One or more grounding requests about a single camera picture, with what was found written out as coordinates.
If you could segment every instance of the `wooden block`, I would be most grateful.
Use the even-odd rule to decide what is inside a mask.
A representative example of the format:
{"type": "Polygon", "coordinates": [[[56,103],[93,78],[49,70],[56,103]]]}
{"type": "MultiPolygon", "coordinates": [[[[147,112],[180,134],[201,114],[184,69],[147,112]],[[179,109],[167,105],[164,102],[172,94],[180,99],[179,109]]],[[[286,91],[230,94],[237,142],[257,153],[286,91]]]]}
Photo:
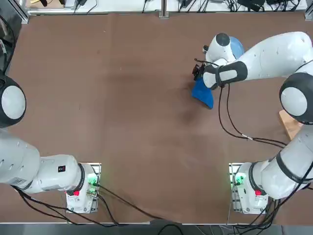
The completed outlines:
{"type": "Polygon", "coordinates": [[[60,4],[59,0],[47,0],[48,5],[44,7],[40,1],[32,3],[33,0],[26,0],[26,7],[37,9],[59,9],[64,8],[64,5],[60,4]]]}
{"type": "Polygon", "coordinates": [[[291,117],[285,110],[279,112],[279,117],[285,127],[285,130],[290,140],[292,140],[294,136],[299,132],[303,124],[291,117]]]}

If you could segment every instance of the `black cable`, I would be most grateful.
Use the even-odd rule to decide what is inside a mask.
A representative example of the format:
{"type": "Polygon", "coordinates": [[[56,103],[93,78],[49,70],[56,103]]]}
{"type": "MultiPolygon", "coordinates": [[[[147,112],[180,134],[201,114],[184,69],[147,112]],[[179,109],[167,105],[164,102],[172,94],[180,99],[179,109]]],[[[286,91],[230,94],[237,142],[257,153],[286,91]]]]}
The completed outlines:
{"type": "Polygon", "coordinates": [[[197,0],[194,0],[194,2],[191,4],[190,8],[186,11],[186,12],[189,12],[191,7],[196,3],[197,0]]]}
{"type": "Polygon", "coordinates": [[[215,65],[215,66],[219,66],[219,65],[217,65],[217,64],[215,64],[215,63],[212,63],[212,62],[208,62],[208,61],[205,61],[205,60],[198,60],[198,59],[194,59],[195,61],[197,61],[197,62],[200,62],[200,63],[207,63],[207,64],[211,64],[211,65],[215,65]]]}
{"type": "Polygon", "coordinates": [[[219,121],[220,121],[221,127],[223,128],[223,130],[224,130],[226,133],[228,133],[228,134],[231,135],[232,137],[239,138],[239,139],[247,139],[246,137],[243,137],[243,136],[236,136],[236,135],[230,133],[229,131],[227,131],[227,130],[225,129],[224,125],[222,124],[222,120],[221,120],[221,98],[222,98],[222,92],[223,92],[223,87],[221,87],[221,91],[220,91],[219,108],[218,108],[219,121]]]}
{"type": "Polygon", "coordinates": [[[202,4],[201,4],[201,1],[200,1],[200,8],[199,8],[199,10],[197,11],[197,13],[200,13],[200,12],[201,12],[201,9],[202,9],[202,7],[203,7],[204,3],[205,3],[205,0],[203,1],[203,3],[202,3],[202,4]]]}
{"type": "Polygon", "coordinates": [[[278,203],[276,204],[276,201],[274,202],[274,209],[273,209],[273,214],[271,215],[271,216],[268,216],[268,217],[265,217],[264,219],[263,219],[263,221],[260,223],[260,224],[258,224],[258,225],[253,225],[253,223],[256,221],[256,219],[260,216],[260,215],[262,215],[262,213],[263,212],[261,212],[258,216],[257,216],[257,218],[252,222],[252,223],[250,223],[249,225],[245,225],[245,227],[243,227],[243,225],[242,225],[242,227],[243,227],[243,229],[246,229],[246,228],[250,228],[250,229],[248,229],[248,230],[246,230],[246,231],[244,231],[244,232],[242,232],[242,233],[239,233],[239,235],[243,235],[243,234],[245,234],[245,233],[247,233],[247,232],[250,232],[250,231],[253,231],[253,230],[256,230],[256,229],[258,229],[258,230],[261,230],[259,233],[261,233],[262,231],[264,231],[264,230],[266,230],[266,229],[268,229],[271,225],[272,225],[272,223],[273,223],[273,221],[274,221],[274,218],[275,218],[275,216],[277,215],[277,212],[278,212],[278,210],[277,211],[275,211],[276,209],[277,209],[277,206],[278,206],[278,204],[280,203],[280,200],[278,200],[278,203]]]}
{"type": "Polygon", "coordinates": [[[165,225],[165,226],[157,233],[157,235],[160,235],[161,232],[162,232],[165,228],[171,227],[171,226],[177,228],[177,229],[179,230],[179,232],[180,232],[180,235],[184,235],[184,233],[182,232],[181,228],[180,228],[179,226],[177,226],[176,224],[167,224],[167,225],[165,225]]]}
{"type": "Polygon", "coordinates": [[[69,218],[67,218],[66,216],[62,215],[61,213],[59,213],[57,210],[51,208],[50,206],[46,206],[46,207],[49,208],[50,210],[56,212],[57,214],[59,214],[61,217],[56,216],[56,215],[53,215],[53,214],[46,213],[46,212],[44,212],[44,211],[42,211],[42,210],[40,210],[40,209],[38,209],[38,208],[35,208],[34,206],[32,206],[32,205],[26,200],[26,198],[23,196],[23,194],[19,193],[19,195],[21,196],[22,200],[23,200],[31,209],[33,209],[33,210],[35,210],[35,211],[37,211],[37,212],[39,212],[39,213],[41,213],[41,214],[44,214],[44,215],[47,215],[47,216],[50,216],[50,217],[53,217],[53,218],[63,219],[63,220],[66,220],[67,222],[72,223],[72,224],[74,224],[74,225],[84,225],[84,224],[77,224],[77,223],[71,221],[69,218]]]}
{"type": "Polygon", "coordinates": [[[107,204],[106,200],[104,200],[104,198],[99,194],[98,195],[98,198],[100,198],[100,200],[104,203],[104,205],[106,206],[107,208],[107,211],[108,211],[108,214],[110,216],[110,219],[112,220],[112,222],[116,225],[116,226],[121,226],[113,217],[111,211],[110,211],[110,208],[109,208],[109,205],[107,204]]]}
{"type": "Polygon", "coordinates": [[[58,207],[58,206],[50,205],[50,204],[48,204],[48,203],[44,203],[44,202],[42,202],[42,201],[36,200],[36,199],[32,198],[31,196],[29,196],[28,194],[24,193],[24,192],[23,192],[21,189],[19,189],[18,187],[16,187],[16,186],[12,186],[12,187],[13,187],[18,193],[21,193],[21,194],[22,194],[25,198],[27,198],[29,201],[32,201],[32,202],[35,202],[35,203],[38,203],[38,204],[41,204],[41,205],[44,205],[44,206],[49,206],[49,207],[52,207],[52,208],[55,208],[55,209],[59,209],[59,210],[66,210],[66,211],[71,212],[71,213],[73,213],[73,214],[75,214],[75,215],[78,215],[79,217],[84,218],[85,220],[87,220],[87,221],[89,221],[89,222],[95,223],[95,224],[100,225],[100,226],[102,226],[102,227],[109,228],[109,227],[114,227],[114,226],[116,226],[116,225],[107,225],[107,226],[106,226],[106,225],[101,224],[101,223],[99,223],[99,222],[97,222],[97,221],[94,221],[94,220],[92,220],[92,219],[89,219],[89,218],[87,218],[87,217],[85,217],[85,216],[83,216],[83,215],[81,215],[81,214],[79,214],[79,213],[77,213],[77,212],[75,212],[75,211],[72,211],[72,210],[70,210],[69,208],[58,207]]]}
{"type": "Polygon", "coordinates": [[[74,9],[74,12],[73,12],[73,15],[75,15],[75,12],[76,12],[76,10],[78,9],[78,7],[80,6],[81,1],[82,1],[82,0],[78,0],[78,1],[77,1],[77,4],[76,4],[75,9],[74,9]]]}
{"type": "Polygon", "coordinates": [[[208,3],[209,3],[209,0],[206,0],[206,4],[205,4],[204,9],[202,10],[202,12],[206,11],[206,7],[207,7],[208,3]]]}
{"type": "Polygon", "coordinates": [[[90,12],[90,11],[92,11],[94,8],[96,8],[97,7],[97,5],[98,5],[98,0],[96,0],[96,5],[95,6],[93,6],[87,13],[86,13],[86,15],[88,15],[88,13],[90,12]]]}
{"type": "Polygon", "coordinates": [[[147,1],[148,1],[148,0],[145,0],[145,3],[143,4],[142,13],[144,13],[144,11],[145,11],[145,7],[146,7],[147,1]]]}
{"type": "Polygon", "coordinates": [[[124,198],[118,196],[117,194],[115,194],[115,193],[112,192],[111,190],[107,189],[106,187],[103,187],[103,186],[100,185],[100,184],[93,184],[93,185],[94,185],[94,186],[98,186],[98,187],[104,189],[105,191],[109,192],[109,193],[112,194],[113,196],[117,197],[118,199],[120,199],[121,201],[123,201],[124,203],[126,203],[127,205],[129,205],[129,206],[131,206],[132,208],[136,209],[137,211],[139,211],[139,212],[145,214],[146,216],[149,216],[149,217],[151,217],[151,218],[153,218],[153,219],[163,219],[163,218],[161,218],[161,217],[159,217],[159,216],[152,215],[152,214],[150,214],[150,213],[148,213],[148,212],[146,212],[146,211],[140,209],[139,207],[137,207],[137,206],[135,206],[134,204],[132,204],[132,203],[126,201],[124,198]]]}
{"type": "MultiPolygon", "coordinates": [[[[229,121],[230,121],[231,125],[233,126],[233,128],[235,129],[235,131],[236,131],[238,134],[243,135],[242,132],[239,131],[239,130],[236,128],[236,126],[234,125],[233,120],[231,119],[231,116],[230,116],[230,113],[229,113],[229,108],[228,108],[229,94],[230,94],[230,84],[228,84],[228,93],[227,93],[227,100],[226,100],[227,115],[228,115],[229,121]]],[[[268,143],[268,142],[266,142],[266,141],[270,141],[270,142],[275,142],[275,143],[282,144],[282,145],[284,145],[284,146],[287,145],[287,144],[284,143],[284,142],[277,141],[277,140],[272,140],[272,139],[266,139],[266,138],[252,137],[252,140],[253,140],[253,141],[257,141],[257,142],[261,142],[261,143],[268,143]]],[[[280,145],[278,145],[278,144],[273,144],[273,143],[268,143],[268,144],[271,144],[271,145],[274,145],[274,146],[283,148],[282,146],[280,146],[280,145]]]]}
{"type": "Polygon", "coordinates": [[[6,73],[8,67],[9,67],[9,64],[11,63],[11,60],[12,60],[12,57],[13,57],[13,53],[14,53],[14,50],[15,50],[15,46],[16,46],[16,37],[14,35],[14,32],[13,32],[13,29],[12,27],[9,25],[9,23],[3,18],[2,15],[0,15],[0,19],[3,21],[3,23],[5,24],[5,26],[9,29],[9,31],[11,32],[11,35],[12,35],[12,40],[13,40],[13,45],[12,45],[12,52],[10,54],[10,57],[9,59],[7,60],[6,64],[4,65],[3,67],[3,74],[6,73]]]}
{"type": "Polygon", "coordinates": [[[278,11],[279,7],[280,7],[280,3],[278,4],[278,7],[274,10],[274,12],[278,11]]]}
{"type": "Polygon", "coordinates": [[[264,225],[266,223],[266,218],[264,218],[261,223],[259,225],[254,225],[253,223],[255,221],[257,221],[257,219],[263,215],[263,212],[264,211],[267,211],[267,213],[269,212],[269,209],[271,207],[273,203],[273,200],[258,214],[258,216],[248,225],[235,225],[234,227],[236,227],[237,229],[240,228],[240,229],[246,229],[246,228],[251,228],[251,227],[255,227],[255,228],[258,228],[260,225],[264,225]]]}

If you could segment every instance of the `label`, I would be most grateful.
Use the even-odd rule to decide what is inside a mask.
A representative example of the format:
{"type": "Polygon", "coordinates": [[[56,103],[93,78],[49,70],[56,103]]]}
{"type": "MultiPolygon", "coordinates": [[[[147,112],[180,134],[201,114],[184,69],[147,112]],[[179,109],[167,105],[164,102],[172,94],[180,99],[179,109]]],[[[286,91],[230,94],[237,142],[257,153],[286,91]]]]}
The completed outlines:
{"type": "Polygon", "coordinates": [[[25,182],[26,182],[25,179],[14,177],[13,179],[9,180],[7,183],[10,185],[18,186],[18,185],[22,185],[25,182]]]}
{"type": "Polygon", "coordinates": [[[65,165],[61,165],[58,167],[58,172],[64,172],[65,171],[65,165]]]}

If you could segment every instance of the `black band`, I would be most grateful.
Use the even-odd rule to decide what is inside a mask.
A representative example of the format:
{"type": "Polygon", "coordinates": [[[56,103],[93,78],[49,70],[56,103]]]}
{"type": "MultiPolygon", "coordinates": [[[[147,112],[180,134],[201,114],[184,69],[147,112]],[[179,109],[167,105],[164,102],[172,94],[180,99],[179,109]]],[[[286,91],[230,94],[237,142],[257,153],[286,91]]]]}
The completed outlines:
{"type": "Polygon", "coordinates": [[[19,188],[20,190],[24,191],[24,190],[28,189],[28,188],[31,186],[32,183],[33,183],[33,181],[31,181],[31,182],[30,182],[28,185],[26,185],[24,188],[20,188],[20,187],[17,187],[17,186],[15,186],[15,187],[17,187],[17,188],[19,188]]]}
{"type": "Polygon", "coordinates": [[[294,175],[287,167],[286,165],[284,164],[283,160],[282,160],[282,157],[280,155],[280,152],[276,155],[276,161],[277,161],[277,164],[279,166],[279,168],[282,170],[282,172],[289,178],[291,179],[292,181],[296,182],[297,184],[308,184],[310,183],[313,179],[305,179],[303,182],[302,182],[302,178],[294,175]]]}
{"type": "Polygon", "coordinates": [[[251,163],[251,166],[249,167],[249,181],[250,181],[250,184],[251,184],[251,187],[253,188],[254,191],[256,190],[259,190],[261,192],[261,195],[264,196],[266,195],[266,192],[261,189],[254,181],[253,179],[253,169],[254,169],[254,166],[255,164],[257,164],[258,162],[255,162],[255,163],[251,163]]]}
{"type": "Polygon", "coordinates": [[[79,184],[77,185],[77,187],[75,189],[67,191],[67,194],[69,196],[73,196],[75,191],[80,191],[82,189],[82,187],[83,187],[83,184],[84,184],[85,170],[84,170],[83,166],[80,163],[78,163],[78,166],[79,166],[80,171],[81,171],[80,181],[79,181],[79,184]]]}

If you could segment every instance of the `table surface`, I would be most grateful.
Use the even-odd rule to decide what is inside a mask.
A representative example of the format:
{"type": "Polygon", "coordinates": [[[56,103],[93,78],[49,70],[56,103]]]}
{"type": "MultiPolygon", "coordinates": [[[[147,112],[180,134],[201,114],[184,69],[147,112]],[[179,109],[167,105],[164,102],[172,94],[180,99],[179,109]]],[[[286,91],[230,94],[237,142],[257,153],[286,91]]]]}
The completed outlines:
{"type": "MultiPolygon", "coordinates": [[[[300,12],[33,17],[22,26],[9,74],[26,94],[27,111],[9,131],[42,156],[101,162],[101,183],[150,213],[181,223],[226,223],[228,163],[266,160],[278,149],[223,132],[217,106],[209,110],[190,95],[193,59],[203,58],[202,46],[219,32],[248,49],[296,30],[313,36],[300,12]]],[[[283,81],[231,85],[229,108],[240,130],[288,141],[278,117],[283,81]]],[[[213,95],[217,100],[219,90],[213,95]]],[[[230,128],[225,100],[224,94],[222,120],[230,128]]],[[[117,221],[150,220],[105,196],[117,221]]],[[[65,205],[61,192],[34,197],[65,205]]],[[[32,211],[8,185],[0,185],[0,198],[0,222],[60,222],[32,211]]],[[[310,191],[298,192],[275,223],[312,225],[311,198],[310,191]]],[[[110,221],[103,206],[90,217],[110,221]]],[[[253,217],[232,212],[230,223],[253,217]]]]}

